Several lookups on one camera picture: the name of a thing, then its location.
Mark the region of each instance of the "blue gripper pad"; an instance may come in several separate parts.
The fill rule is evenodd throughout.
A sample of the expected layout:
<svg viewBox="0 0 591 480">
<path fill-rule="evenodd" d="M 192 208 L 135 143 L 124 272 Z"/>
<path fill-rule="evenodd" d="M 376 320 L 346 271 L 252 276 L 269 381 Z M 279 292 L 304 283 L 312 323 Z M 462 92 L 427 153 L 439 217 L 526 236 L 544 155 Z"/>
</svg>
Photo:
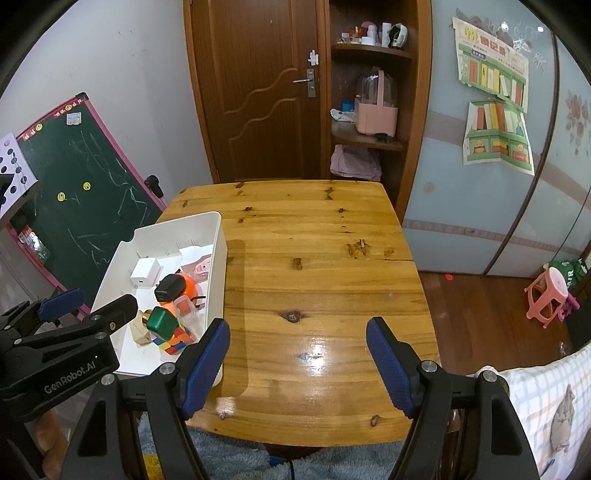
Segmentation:
<svg viewBox="0 0 591 480">
<path fill-rule="evenodd" d="M 60 293 L 57 297 L 44 300 L 37 310 L 37 318 L 42 322 L 52 322 L 84 305 L 86 297 L 80 288 Z"/>
<path fill-rule="evenodd" d="M 402 410 L 409 419 L 412 419 L 418 413 L 420 405 L 415 405 L 411 398 L 410 379 L 401 361 L 388 343 L 383 331 L 384 327 L 390 332 L 394 342 L 404 345 L 392 335 L 382 317 L 374 317 L 368 321 L 365 329 L 365 339 L 374 363 L 378 367 L 379 375 L 382 377 L 388 395 L 390 395 L 390 400 L 397 409 Z"/>
<path fill-rule="evenodd" d="M 188 376 L 185 386 L 186 391 L 181 408 L 185 420 L 190 419 L 196 411 L 201 410 L 205 405 L 205 400 L 212 389 L 217 372 L 220 370 L 223 359 L 230 347 L 230 327 L 228 323 L 222 319 L 215 319 L 196 346 L 202 346 L 201 342 L 206 342 L 206 346 L 199 356 L 193 371 Z"/>
</svg>

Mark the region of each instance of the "orange ball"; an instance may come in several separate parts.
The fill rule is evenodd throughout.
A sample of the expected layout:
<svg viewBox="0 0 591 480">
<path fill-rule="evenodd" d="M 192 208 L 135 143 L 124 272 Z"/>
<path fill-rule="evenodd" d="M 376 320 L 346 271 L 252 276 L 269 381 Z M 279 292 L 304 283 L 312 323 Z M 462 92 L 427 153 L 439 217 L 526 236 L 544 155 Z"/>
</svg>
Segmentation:
<svg viewBox="0 0 591 480">
<path fill-rule="evenodd" d="M 168 303 L 161 303 L 160 306 L 163 309 L 167 309 L 170 313 L 172 313 L 175 317 L 177 316 L 177 313 L 174 311 L 174 303 L 169 301 Z"/>
<path fill-rule="evenodd" d="M 177 275 L 180 275 L 185 279 L 185 289 L 181 295 L 186 295 L 189 297 L 189 300 L 195 298 L 197 296 L 197 286 L 195 285 L 193 279 L 184 273 L 177 273 Z"/>
</svg>

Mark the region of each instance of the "screw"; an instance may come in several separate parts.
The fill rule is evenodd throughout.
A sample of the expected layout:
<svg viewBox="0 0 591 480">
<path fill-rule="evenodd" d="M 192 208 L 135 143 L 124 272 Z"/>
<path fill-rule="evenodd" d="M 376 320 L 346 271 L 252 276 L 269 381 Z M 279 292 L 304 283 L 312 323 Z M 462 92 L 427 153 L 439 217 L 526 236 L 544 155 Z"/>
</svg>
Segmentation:
<svg viewBox="0 0 591 480">
<path fill-rule="evenodd" d="M 106 374 L 103 378 L 100 379 L 100 383 L 103 385 L 111 385 L 115 381 L 115 376 L 113 374 Z"/>
<path fill-rule="evenodd" d="M 425 360 L 421 363 L 421 368 L 425 370 L 425 372 L 434 372 L 437 370 L 437 364 L 433 360 Z"/>
<path fill-rule="evenodd" d="M 174 363 L 172 362 L 167 362 L 165 364 L 160 365 L 160 368 L 158 370 L 160 370 L 160 373 L 163 375 L 168 375 L 171 374 L 172 372 L 174 372 Z"/>
<path fill-rule="evenodd" d="M 484 370 L 484 372 L 482 373 L 482 376 L 484 377 L 484 379 L 487 382 L 490 382 L 490 383 L 496 382 L 496 373 L 494 373 L 492 370 Z"/>
</svg>

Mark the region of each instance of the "green cube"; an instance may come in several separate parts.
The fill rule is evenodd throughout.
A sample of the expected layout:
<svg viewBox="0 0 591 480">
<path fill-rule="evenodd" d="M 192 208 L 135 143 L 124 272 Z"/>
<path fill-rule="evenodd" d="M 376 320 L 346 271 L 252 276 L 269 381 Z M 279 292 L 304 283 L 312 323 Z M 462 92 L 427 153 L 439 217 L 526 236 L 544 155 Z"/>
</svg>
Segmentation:
<svg viewBox="0 0 591 480">
<path fill-rule="evenodd" d="M 163 309 L 162 307 L 154 307 L 154 310 L 152 310 L 148 322 L 146 323 L 146 328 L 150 332 L 155 333 L 162 340 L 166 340 L 167 342 L 173 337 L 174 331 L 177 327 L 177 318 L 167 309 Z"/>
</svg>

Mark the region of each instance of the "chalkboard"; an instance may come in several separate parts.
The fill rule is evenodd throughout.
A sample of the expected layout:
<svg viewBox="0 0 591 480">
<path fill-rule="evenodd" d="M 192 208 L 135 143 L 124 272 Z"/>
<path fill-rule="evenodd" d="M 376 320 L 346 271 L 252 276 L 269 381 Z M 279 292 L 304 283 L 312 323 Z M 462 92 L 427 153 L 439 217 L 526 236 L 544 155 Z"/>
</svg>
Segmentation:
<svg viewBox="0 0 591 480">
<path fill-rule="evenodd" d="M 43 185 L 12 218 L 11 234 L 18 241 L 30 228 L 49 251 L 44 265 L 30 247 L 19 242 L 20 247 L 56 287 L 80 287 L 91 306 L 119 242 L 153 224 L 160 203 L 85 93 L 49 112 L 17 140 Z"/>
</svg>

